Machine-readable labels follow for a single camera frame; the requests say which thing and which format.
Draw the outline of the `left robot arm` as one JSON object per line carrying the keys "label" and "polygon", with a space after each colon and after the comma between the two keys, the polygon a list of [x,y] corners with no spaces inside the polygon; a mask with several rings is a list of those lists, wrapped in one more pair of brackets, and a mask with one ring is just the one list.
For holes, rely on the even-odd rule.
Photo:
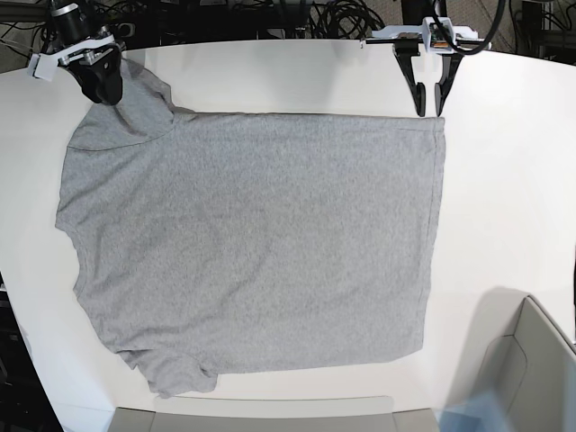
{"label": "left robot arm", "polygon": [[455,81],[464,50],[482,45],[483,39],[468,26],[452,23],[444,1],[403,1],[402,24],[386,25],[362,40],[361,45],[390,45],[408,86],[417,116],[427,109],[427,90],[415,77],[413,59],[423,52],[439,57],[442,75],[435,84],[436,115],[439,116]]}

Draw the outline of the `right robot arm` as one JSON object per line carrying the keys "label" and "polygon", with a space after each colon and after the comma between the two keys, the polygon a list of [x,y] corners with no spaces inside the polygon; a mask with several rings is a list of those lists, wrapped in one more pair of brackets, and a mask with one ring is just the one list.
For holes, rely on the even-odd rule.
{"label": "right robot arm", "polygon": [[51,23],[58,47],[72,52],[58,64],[96,104],[116,105],[122,99],[122,45],[97,17],[91,1],[51,1]]}

